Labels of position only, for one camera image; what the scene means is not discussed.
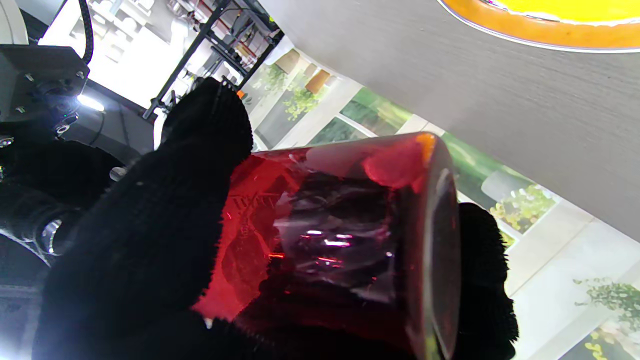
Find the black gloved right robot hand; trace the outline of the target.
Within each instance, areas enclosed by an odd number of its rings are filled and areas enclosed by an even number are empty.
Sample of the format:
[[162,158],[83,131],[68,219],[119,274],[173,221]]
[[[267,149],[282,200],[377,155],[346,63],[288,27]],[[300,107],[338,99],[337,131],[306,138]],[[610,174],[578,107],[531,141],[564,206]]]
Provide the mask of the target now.
[[74,227],[114,184],[122,162],[95,144],[38,125],[1,125],[1,235],[51,266]]

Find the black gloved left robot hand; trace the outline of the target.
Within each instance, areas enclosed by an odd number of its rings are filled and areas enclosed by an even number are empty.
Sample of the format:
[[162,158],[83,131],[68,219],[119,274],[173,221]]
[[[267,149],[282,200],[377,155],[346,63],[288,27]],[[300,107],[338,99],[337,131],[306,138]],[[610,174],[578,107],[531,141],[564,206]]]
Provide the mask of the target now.
[[429,132],[252,153],[205,79],[82,216],[34,360],[511,360],[494,217]]

